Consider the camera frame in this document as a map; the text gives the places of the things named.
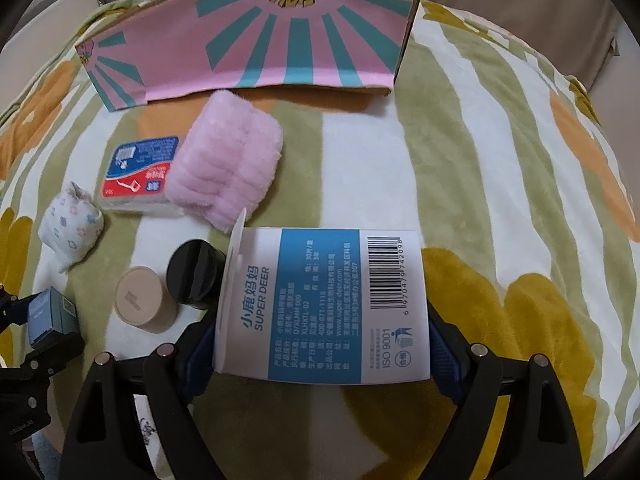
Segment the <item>beige round compact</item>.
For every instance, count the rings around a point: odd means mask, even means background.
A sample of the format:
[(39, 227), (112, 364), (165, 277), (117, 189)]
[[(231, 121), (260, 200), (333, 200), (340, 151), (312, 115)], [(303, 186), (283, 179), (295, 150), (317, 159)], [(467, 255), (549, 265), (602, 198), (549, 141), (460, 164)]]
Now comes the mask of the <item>beige round compact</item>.
[(154, 334), (168, 330), (178, 314), (163, 281), (147, 266), (133, 266), (122, 274), (114, 309), (122, 322)]

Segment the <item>white patterned sock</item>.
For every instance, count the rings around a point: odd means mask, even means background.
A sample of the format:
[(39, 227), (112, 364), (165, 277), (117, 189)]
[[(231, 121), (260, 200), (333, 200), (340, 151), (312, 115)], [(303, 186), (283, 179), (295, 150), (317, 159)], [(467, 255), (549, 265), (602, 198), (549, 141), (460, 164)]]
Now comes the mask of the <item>white patterned sock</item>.
[(104, 226), (104, 214), (91, 195), (70, 182), (47, 206), (38, 236), (54, 252), (58, 272), (63, 273), (92, 251)]

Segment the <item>black round jar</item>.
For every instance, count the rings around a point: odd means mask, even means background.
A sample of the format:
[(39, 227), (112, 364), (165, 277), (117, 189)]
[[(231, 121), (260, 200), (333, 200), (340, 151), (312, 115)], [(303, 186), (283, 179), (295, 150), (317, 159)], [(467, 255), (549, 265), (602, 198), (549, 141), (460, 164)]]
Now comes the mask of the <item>black round jar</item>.
[(226, 255), (206, 240), (188, 240), (169, 259), (165, 275), (169, 295), (178, 304), (216, 308), (225, 264)]

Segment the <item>white blue Super Deer box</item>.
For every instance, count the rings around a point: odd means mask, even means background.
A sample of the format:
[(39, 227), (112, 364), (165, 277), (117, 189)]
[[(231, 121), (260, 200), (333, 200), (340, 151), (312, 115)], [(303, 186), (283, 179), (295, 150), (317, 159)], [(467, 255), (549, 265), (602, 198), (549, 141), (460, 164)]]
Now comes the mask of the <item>white blue Super Deer box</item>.
[(233, 226), (213, 357), (218, 374), (302, 385), (431, 376), (413, 231)]

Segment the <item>red blue floss pick box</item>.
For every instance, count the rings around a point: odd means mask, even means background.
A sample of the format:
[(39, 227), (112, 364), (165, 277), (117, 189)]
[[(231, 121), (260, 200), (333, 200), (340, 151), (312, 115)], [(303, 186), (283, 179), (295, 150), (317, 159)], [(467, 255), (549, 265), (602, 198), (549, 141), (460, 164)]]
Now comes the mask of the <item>red blue floss pick box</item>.
[(180, 136), (164, 136), (115, 148), (96, 196), (100, 207), (125, 214), (174, 214), (165, 188), (181, 142)]

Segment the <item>pink fluffy headband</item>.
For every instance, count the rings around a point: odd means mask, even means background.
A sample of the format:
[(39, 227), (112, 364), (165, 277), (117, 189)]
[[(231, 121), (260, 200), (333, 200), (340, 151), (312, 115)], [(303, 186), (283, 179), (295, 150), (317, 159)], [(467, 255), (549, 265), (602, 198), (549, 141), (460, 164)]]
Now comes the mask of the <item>pink fluffy headband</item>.
[(276, 118), (236, 94), (214, 92), (168, 171), (168, 202), (228, 233), (252, 214), (277, 172), (283, 133)]

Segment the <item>small blue grey box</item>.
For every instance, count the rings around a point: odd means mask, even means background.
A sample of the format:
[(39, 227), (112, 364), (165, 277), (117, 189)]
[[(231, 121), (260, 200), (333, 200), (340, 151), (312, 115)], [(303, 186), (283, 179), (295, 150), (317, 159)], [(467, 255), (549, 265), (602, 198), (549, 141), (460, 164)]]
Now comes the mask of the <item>small blue grey box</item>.
[(47, 288), (28, 306), (27, 331), (33, 349), (42, 347), (54, 335), (80, 333), (75, 304), (56, 288)]

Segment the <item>green striped floral blanket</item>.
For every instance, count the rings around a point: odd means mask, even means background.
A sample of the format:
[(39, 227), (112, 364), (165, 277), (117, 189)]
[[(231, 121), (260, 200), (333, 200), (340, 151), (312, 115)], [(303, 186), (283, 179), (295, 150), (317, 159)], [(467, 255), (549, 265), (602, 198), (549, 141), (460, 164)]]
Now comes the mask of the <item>green striped floral blanket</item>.
[[(546, 354), (587, 470), (639, 422), (639, 211), (582, 85), (491, 24), (420, 5), (395, 91), (257, 92), (280, 122), (278, 174), (254, 226), (416, 230), (426, 292), (464, 336), (499, 356)], [(163, 335), (126, 325), (113, 296), (130, 266), (166, 269), (176, 248), (227, 237), (189, 216), (108, 214), (96, 249), (60, 272), (37, 230), (68, 182), (99, 189), (127, 141), (183, 133), (204, 96), (107, 110), (71, 41), (1, 117), (1, 270), (21, 295), (76, 304), (85, 353), (52, 380), (60, 445), (93, 358), (144, 356)]]

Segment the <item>white headboard panel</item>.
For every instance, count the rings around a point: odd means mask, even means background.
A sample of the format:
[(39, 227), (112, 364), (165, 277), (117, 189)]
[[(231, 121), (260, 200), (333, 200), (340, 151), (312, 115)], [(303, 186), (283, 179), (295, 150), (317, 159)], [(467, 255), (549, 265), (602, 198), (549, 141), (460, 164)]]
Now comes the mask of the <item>white headboard panel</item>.
[(60, 52), (100, 0), (44, 0), (28, 12), (1, 51), (1, 110), (24, 90), (45, 62)]

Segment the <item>pink teal cardboard box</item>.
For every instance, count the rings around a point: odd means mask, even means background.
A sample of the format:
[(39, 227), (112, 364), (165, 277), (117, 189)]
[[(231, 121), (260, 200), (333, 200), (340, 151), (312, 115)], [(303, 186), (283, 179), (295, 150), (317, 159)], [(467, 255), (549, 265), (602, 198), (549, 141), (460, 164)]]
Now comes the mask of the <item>pink teal cardboard box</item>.
[(80, 40), (109, 110), (220, 89), (390, 93), (420, 0), (148, 0)]

